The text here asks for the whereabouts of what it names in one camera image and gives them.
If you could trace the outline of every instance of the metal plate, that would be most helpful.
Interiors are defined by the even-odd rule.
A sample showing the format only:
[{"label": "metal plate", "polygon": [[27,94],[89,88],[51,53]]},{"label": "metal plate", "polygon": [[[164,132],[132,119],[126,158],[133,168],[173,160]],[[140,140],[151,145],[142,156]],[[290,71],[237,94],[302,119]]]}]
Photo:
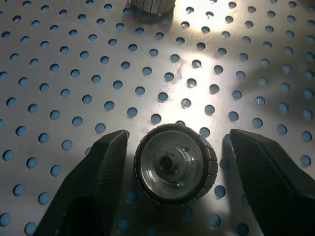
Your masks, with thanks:
[{"label": "metal plate", "polygon": [[[314,3],[178,0],[174,11],[160,18],[139,17],[130,9],[125,0],[0,2],[0,215],[7,212],[11,217],[7,226],[0,227],[0,234],[32,233],[34,224],[28,223],[38,224],[49,204],[39,203],[40,194],[47,192],[52,199],[93,142],[127,129],[126,181],[113,235],[124,230],[124,235],[148,236],[247,235],[245,225],[248,235],[260,235],[243,196],[229,138],[224,137],[231,128],[239,128],[274,139],[315,178],[311,165],[315,153]],[[100,18],[104,24],[97,24]],[[77,34],[70,36],[71,30]],[[97,39],[89,40],[91,34]],[[67,53],[65,48],[60,52],[62,46],[68,47]],[[152,49],[158,55],[150,53]],[[105,56],[109,61],[103,58],[103,64],[100,60]],[[75,69],[80,71],[77,77],[71,76]],[[174,78],[168,81],[170,73]],[[101,77],[99,83],[92,82],[93,75]],[[23,77],[27,84],[20,80]],[[71,92],[67,98],[61,96],[63,89]],[[189,107],[182,106],[189,104],[183,99],[189,99]],[[108,101],[115,104],[110,111],[105,109],[109,104],[104,107]],[[37,106],[29,112],[31,104]],[[137,112],[128,113],[130,108]],[[58,119],[50,118],[53,110],[60,112]],[[137,192],[133,157],[143,136],[157,126],[152,122],[154,114],[159,115],[153,118],[160,118],[158,124],[181,120],[200,131],[218,159],[228,160],[220,163],[215,182],[225,188],[225,196],[216,197],[212,188],[189,205],[191,211],[186,208],[182,215],[180,208],[180,216],[175,217],[175,210],[156,209]],[[82,124],[81,119],[73,121],[75,117],[81,117]],[[97,133],[104,128],[99,123],[106,125],[103,133]],[[42,133],[49,134],[46,143],[39,141]],[[27,167],[31,157],[37,159],[32,169]],[[52,171],[55,165],[61,169]],[[15,188],[17,184],[23,184],[25,191],[21,185]],[[2,215],[0,223],[8,214]],[[212,214],[220,217],[220,225]]]}]

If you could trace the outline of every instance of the perforated metal sheet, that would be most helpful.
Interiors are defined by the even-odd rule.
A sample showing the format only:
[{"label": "perforated metal sheet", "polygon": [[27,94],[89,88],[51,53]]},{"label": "perforated metal sheet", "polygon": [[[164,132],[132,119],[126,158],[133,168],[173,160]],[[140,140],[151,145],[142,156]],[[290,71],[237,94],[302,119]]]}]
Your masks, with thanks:
[{"label": "perforated metal sheet", "polygon": [[[32,234],[88,148],[117,129],[130,139],[113,235],[261,235],[231,128],[276,140],[315,178],[314,2],[177,0],[159,18],[131,9],[1,0],[0,235]],[[213,146],[218,187],[160,210],[139,192],[133,157],[149,130],[179,120]]]}]

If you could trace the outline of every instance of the wheel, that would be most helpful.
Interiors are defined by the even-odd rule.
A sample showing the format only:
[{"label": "wheel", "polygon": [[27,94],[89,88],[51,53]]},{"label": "wheel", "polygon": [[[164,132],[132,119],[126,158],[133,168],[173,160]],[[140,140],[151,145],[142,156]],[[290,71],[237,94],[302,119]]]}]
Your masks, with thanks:
[{"label": "wheel", "polygon": [[173,206],[205,195],[216,180],[218,162],[211,145],[192,129],[167,124],[142,139],[134,170],[149,198]]}]

